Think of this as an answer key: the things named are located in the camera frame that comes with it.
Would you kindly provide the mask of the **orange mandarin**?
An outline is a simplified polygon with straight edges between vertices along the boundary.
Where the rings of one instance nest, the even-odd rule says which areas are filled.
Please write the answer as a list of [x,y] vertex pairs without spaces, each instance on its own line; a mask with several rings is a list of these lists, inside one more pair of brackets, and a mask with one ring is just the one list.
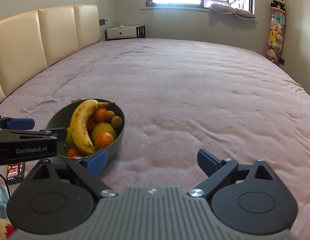
[[93,113],[93,119],[94,121],[98,124],[101,122],[106,121],[106,113],[108,109],[105,107],[100,107],[98,108],[94,113]]
[[76,147],[72,147],[72,148],[68,148],[67,152],[66,152],[66,156],[68,158],[73,158],[73,157],[84,157],[85,154],[83,154],[78,148]]
[[105,149],[111,145],[114,141],[114,137],[111,133],[100,132],[95,139],[95,150]]

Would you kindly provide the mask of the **green fruit bowl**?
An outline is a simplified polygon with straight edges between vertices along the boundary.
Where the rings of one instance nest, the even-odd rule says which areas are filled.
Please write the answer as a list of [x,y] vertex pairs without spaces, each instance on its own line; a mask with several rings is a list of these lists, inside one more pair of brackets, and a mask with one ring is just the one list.
[[[53,128],[68,128],[71,121],[71,116],[73,112],[75,111],[76,107],[78,107],[82,102],[84,102],[84,99],[78,99],[71,102],[71,104],[67,105],[66,107],[59,110],[48,122],[47,129],[53,129]],[[125,116],[121,108],[116,105],[114,102],[111,102],[110,106],[106,106],[107,109],[113,111],[116,115],[120,116],[123,120],[123,124],[121,128],[116,128],[116,138],[114,142],[106,148],[107,154],[108,154],[108,161],[113,159],[116,154],[119,152],[121,143],[122,143],[122,137],[124,135],[124,127],[125,127]],[[64,142],[58,143],[58,157],[63,161],[67,162],[69,158],[67,157],[67,147],[64,145]]]

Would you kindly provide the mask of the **wall switch panel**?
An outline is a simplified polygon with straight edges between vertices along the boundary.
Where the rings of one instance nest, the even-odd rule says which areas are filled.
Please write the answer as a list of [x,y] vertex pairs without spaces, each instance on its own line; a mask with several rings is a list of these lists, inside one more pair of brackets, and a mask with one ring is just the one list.
[[108,24],[108,20],[107,19],[100,19],[99,20],[99,26],[102,26],[102,25],[107,25]]

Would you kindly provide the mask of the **panda plush toy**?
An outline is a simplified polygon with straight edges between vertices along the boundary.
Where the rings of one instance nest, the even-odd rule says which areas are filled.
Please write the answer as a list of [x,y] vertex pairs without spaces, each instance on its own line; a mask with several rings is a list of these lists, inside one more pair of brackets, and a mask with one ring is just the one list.
[[282,11],[286,11],[285,9],[285,0],[272,0],[271,8],[277,8]]

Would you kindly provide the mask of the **grey window sill cushion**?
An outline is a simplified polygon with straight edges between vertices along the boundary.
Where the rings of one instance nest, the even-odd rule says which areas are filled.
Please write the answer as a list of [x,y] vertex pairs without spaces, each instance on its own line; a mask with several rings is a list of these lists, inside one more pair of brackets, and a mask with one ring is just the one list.
[[249,11],[233,8],[225,4],[212,3],[209,9],[219,14],[235,15],[236,17],[243,19],[243,20],[255,20],[256,19],[256,16]]

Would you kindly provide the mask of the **white bedside cabinet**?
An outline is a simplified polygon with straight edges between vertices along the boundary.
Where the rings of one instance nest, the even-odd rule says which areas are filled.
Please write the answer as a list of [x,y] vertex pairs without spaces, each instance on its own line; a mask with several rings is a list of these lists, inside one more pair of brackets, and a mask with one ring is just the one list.
[[120,25],[119,27],[109,28],[106,30],[106,40],[120,40],[129,38],[145,38],[145,25]]

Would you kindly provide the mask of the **yellow spotted banana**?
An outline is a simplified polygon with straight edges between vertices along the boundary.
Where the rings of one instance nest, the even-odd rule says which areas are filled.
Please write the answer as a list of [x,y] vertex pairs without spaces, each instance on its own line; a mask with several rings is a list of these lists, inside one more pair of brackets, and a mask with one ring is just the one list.
[[95,99],[88,99],[81,102],[73,112],[70,120],[71,136],[77,148],[85,155],[95,152],[88,130],[87,121],[100,107],[110,105],[110,102],[99,102]]

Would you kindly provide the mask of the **pink bed blanket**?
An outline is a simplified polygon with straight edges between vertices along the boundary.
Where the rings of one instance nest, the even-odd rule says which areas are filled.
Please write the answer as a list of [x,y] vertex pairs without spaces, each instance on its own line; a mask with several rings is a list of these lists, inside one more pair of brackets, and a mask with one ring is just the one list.
[[115,102],[126,125],[120,152],[100,174],[128,185],[205,180],[205,149],[242,164],[263,159],[298,203],[292,232],[310,239],[310,96],[279,67],[250,50],[206,42],[131,39],[100,42],[22,85],[0,115],[46,127],[78,99]]

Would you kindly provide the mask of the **yellow lemon in bowl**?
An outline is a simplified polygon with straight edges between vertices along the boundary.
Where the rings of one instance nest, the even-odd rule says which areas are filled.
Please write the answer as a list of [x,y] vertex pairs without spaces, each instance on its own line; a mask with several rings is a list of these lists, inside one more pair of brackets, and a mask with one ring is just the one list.
[[108,132],[114,137],[114,139],[117,138],[117,133],[115,129],[113,128],[113,126],[107,122],[101,122],[101,123],[98,123],[92,131],[92,135],[91,135],[92,142],[95,142],[96,137],[101,132]]

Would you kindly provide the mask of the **red cup on sill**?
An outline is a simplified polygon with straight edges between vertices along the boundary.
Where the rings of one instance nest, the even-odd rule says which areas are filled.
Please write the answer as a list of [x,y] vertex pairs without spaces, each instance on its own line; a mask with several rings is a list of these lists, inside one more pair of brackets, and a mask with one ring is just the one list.
[[151,7],[152,6],[152,2],[151,1],[146,1],[145,2],[145,6],[146,7]]

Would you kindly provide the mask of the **black smartphone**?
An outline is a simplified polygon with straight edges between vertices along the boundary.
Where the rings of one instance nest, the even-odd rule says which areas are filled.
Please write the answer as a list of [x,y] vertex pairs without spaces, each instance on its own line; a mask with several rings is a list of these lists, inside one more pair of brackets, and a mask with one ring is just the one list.
[[6,181],[9,185],[20,183],[24,179],[25,163],[10,164],[7,166]]

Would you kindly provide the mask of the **brown longan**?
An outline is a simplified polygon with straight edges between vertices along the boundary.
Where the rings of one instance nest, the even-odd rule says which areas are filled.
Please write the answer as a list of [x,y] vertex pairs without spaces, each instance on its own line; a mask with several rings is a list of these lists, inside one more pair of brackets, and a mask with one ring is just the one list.
[[113,117],[115,117],[115,113],[113,111],[106,111],[105,112],[105,120],[110,121]]
[[122,118],[120,118],[120,116],[115,115],[114,117],[112,117],[111,125],[114,128],[119,128],[122,126],[122,124],[123,124],[123,120],[122,120]]

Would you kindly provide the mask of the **hanging plush toy organizer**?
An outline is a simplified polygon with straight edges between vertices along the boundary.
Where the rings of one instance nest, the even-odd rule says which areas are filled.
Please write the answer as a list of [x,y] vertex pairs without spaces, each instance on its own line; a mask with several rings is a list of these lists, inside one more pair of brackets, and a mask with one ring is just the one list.
[[285,36],[286,12],[271,7],[271,13],[266,58],[278,65]]

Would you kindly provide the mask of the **cream padded headboard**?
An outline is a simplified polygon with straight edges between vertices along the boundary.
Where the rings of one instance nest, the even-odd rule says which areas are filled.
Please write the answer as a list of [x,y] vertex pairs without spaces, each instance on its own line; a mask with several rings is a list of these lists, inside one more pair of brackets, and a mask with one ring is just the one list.
[[0,103],[43,70],[99,41],[95,4],[35,9],[0,20]]

